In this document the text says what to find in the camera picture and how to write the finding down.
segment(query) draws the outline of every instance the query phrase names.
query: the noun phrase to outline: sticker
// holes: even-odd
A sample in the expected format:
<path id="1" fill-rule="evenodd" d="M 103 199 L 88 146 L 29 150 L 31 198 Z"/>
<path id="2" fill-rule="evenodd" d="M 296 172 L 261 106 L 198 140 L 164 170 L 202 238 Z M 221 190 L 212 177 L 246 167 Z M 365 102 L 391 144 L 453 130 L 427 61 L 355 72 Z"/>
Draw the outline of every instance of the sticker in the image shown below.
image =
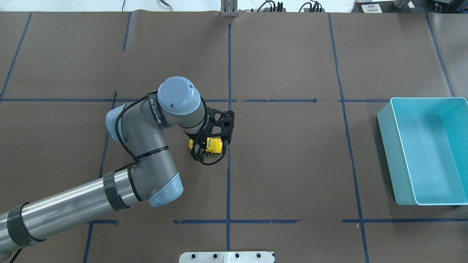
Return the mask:
<path id="1" fill-rule="evenodd" d="M 379 4 L 366 4 L 361 5 L 364 13 L 382 13 L 382 9 Z"/>

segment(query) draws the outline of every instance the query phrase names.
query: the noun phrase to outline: light blue cap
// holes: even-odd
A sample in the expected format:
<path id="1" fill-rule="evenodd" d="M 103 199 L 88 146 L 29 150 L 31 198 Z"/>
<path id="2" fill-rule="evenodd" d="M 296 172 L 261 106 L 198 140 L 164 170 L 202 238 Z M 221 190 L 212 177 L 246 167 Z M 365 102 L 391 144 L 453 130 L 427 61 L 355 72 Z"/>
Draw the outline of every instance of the light blue cap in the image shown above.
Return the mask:
<path id="1" fill-rule="evenodd" d="M 200 93 L 193 83 L 184 77 L 170 77 L 158 89 L 161 107 L 174 115 L 188 115 L 200 106 Z"/>
<path id="2" fill-rule="evenodd" d="M 179 198 L 182 192 L 182 181 L 180 180 L 179 173 L 177 173 L 161 190 L 149 198 L 148 202 L 153 207 L 165 205 Z"/>
<path id="3" fill-rule="evenodd" d="M 120 142 L 118 141 L 118 138 L 117 138 L 116 120 L 117 120 L 118 115 L 124 110 L 127 104 L 128 103 L 125 103 L 124 105 L 120 107 L 110 110 L 106 115 L 107 131 L 110 133 L 114 141 L 118 143 Z M 118 130 L 119 130 L 120 136 L 122 137 L 122 139 L 124 139 L 124 136 L 122 135 L 122 119 L 120 119 L 118 122 Z"/>

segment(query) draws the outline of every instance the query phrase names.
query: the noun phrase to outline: metal bracket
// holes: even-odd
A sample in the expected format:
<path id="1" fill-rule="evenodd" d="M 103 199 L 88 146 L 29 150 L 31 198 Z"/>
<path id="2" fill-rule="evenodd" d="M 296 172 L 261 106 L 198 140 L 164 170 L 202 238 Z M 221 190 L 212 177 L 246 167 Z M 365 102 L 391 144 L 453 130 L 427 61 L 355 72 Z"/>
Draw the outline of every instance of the metal bracket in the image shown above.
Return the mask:
<path id="1" fill-rule="evenodd" d="M 237 0 L 221 0 L 221 16 L 237 16 Z"/>
<path id="2" fill-rule="evenodd" d="M 269 251 L 229 251 L 229 252 L 185 252 L 179 263 L 274 263 L 275 252 Z"/>

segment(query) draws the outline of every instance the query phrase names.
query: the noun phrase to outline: robotic arm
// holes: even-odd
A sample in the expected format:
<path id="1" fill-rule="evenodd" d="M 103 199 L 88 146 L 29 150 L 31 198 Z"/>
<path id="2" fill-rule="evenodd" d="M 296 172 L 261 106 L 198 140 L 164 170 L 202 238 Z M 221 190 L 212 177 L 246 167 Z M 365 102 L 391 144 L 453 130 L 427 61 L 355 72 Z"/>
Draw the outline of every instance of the robotic arm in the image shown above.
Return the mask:
<path id="1" fill-rule="evenodd" d="M 193 141 L 192 157 L 212 165 L 224 157 L 231 142 L 234 112 L 206 107 L 195 86 L 183 77 L 171 77 L 158 90 L 111 110 L 106 116 L 107 129 L 134 162 L 97 180 L 0 214 L 0 262 L 12 251 L 143 200 L 156 207 L 177 199 L 183 186 L 162 133 L 174 125 L 181 126 Z M 220 133 L 212 133 L 215 126 Z M 222 155 L 213 163 L 205 163 L 211 137 L 220 137 Z"/>

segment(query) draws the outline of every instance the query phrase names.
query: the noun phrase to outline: plastic bin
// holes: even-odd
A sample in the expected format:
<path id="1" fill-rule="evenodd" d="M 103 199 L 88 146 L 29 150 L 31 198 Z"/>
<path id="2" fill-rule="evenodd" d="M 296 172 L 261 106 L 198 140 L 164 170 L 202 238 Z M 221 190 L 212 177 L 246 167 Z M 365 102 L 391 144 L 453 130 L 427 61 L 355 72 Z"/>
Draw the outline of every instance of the plastic bin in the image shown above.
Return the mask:
<path id="1" fill-rule="evenodd" d="M 468 205 L 465 98 L 392 98 L 377 118 L 399 205 Z"/>

